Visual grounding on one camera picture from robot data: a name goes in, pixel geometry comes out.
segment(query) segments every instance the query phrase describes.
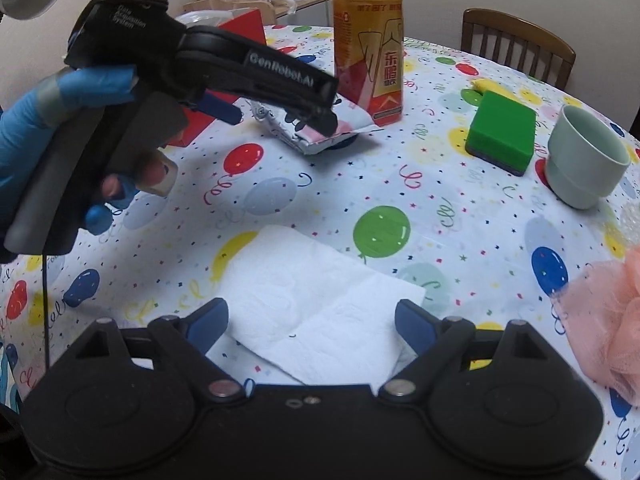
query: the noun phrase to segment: tablecloth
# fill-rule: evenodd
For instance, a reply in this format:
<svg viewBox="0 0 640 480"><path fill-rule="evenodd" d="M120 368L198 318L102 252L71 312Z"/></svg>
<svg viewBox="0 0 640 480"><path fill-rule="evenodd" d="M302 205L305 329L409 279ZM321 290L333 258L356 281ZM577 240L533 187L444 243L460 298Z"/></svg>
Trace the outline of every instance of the tablecloth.
<svg viewBox="0 0 640 480"><path fill-rule="evenodd" d="M332 70L330 28L275 26L266 33L275 48ZM52 358L98 317L137 327L190 313L215 296L226 263L261 226L281 224L420 284L422 306L437 316L463 316L489 329L526 319L577 367L548 294L589 262L624 257L618 215L640 193L640 144L575 98L510 68L419 40L407 39L405 51L403 120L340 149L294 152L260 129L243 100L238 126L215 121L188 148L166 149L180 166L167 199L139 194L106 234L82 233L71 254L48 259ZM538 114L534 159L521 178L465 152L480 99L470 84L476 77L499 82ZM632 158L597 210L570 209L542 177L563 104L609 124ZM372 245L366 234L385 229L379 206L391 208L384 218L405 226L407 236ZM540 270L541 258L555 264ZM2 268L0 335L23 395L44 368L40 264L21 257ZM314 279L312 266L308 275ZM239 381L291 380L227 336L208 355ZM640 413L615 391L593 387L605 425L590 466L603 478L636 478Z"/></svg>

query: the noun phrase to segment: bottle label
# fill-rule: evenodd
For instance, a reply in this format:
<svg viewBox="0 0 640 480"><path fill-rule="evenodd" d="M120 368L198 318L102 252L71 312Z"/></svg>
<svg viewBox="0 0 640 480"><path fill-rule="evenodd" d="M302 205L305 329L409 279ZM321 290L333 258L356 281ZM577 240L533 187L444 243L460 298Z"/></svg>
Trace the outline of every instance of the bottle label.
<svg viewBox="0 0 640 480"><path fill-rule="evenodd" d="M376 124L402 113L402 0L334 0L338 92Z"/></svg>

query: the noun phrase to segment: wall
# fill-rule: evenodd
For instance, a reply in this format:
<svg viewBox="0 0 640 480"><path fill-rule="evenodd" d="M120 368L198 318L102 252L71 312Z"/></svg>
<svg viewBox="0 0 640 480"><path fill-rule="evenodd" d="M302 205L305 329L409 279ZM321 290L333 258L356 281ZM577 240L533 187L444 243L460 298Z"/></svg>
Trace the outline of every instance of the wall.
<svg viewBox="0 0 640 480"><path fill-rule="evenodd" d="M640 105L640 0L404 0L409 37L460 47L462 12L502 10L551 30L577 53L567 91L621 126Z"/></svg>
<svg viewBox="0 0 640 480"><path fill-rule="evenodd" d="M59 0L30 22L0 25L0 104L62 66L66 38L89 0ZM172 0L170 10L190 0ZM561 36L577 52L567 90L628 128L640 104L640 0L405 0L406 34L460 45L462 12L489 7Z"/></svg>

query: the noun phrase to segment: cup rim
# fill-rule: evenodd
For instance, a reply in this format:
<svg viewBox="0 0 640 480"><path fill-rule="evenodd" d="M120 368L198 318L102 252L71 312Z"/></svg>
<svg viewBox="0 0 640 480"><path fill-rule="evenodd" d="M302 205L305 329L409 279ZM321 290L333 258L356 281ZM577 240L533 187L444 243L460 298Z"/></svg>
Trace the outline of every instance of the cup rim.
<svg viewBox="0 0 640 480"><path fill-rule="evenodd" d="M579 114L585 114L589 120L593 120L593 121L597 121L598 123L598 127L602 127L604 128L604 130L607 131L607 135L611 135L612 139L615 139L616 142L619 142L622 147L624 148L624 152L625 152L625 157L626 157L626 162L620 162L619 160L616 160L615 158L611 158L609 155L607 155L607 153L604 153L602 150L598 149L596 146L594 146L591 141L589 139L587 139L583 134L580 133L580 131L574 126L574 124L571 122L571 120L566 116L565 111L569 110L569 109L573 109L575 110L576 113ZM599 118L597 118L595 115L589 113L587 110L585 110L584 108L581 108L579 106L574 106L574 105L563 105L562 108L560 109L560 113L562 114L562 117L564 118L564 120L566 121L566 123L572 128L572 130L584 141L586 142L589 146L591 146L596 152L598 152L601 156L605 157L609 162L612 162L613 164L616 164L618 166L621 167L628 167L629 165L631 165L631 156L629 155L629 152L626 150L626 147L624 146L624 144L622 143L622 141L618 138L618 136L616 135L616 133L614 131L612 131L605 123L603 123Z"/></svg>

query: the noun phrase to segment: blue glove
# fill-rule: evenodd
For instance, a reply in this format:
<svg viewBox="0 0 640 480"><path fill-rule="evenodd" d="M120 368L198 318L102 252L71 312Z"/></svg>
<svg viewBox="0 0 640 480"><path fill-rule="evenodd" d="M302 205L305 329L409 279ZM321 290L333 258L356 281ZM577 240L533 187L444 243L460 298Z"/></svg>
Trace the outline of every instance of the blue glove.
<svg viewBox="0 0 640 480"><path fill-rule="evenodd" d="M133 66L85 68L47 78L4 113L0 109L0 237L56 128L83 107L133 101L136 82ZM107 176L101 190L117 209L128 207L137 193L132 178L121 175ZM85 227L101 234L112 221L107 206L95 205Z"/></svg>

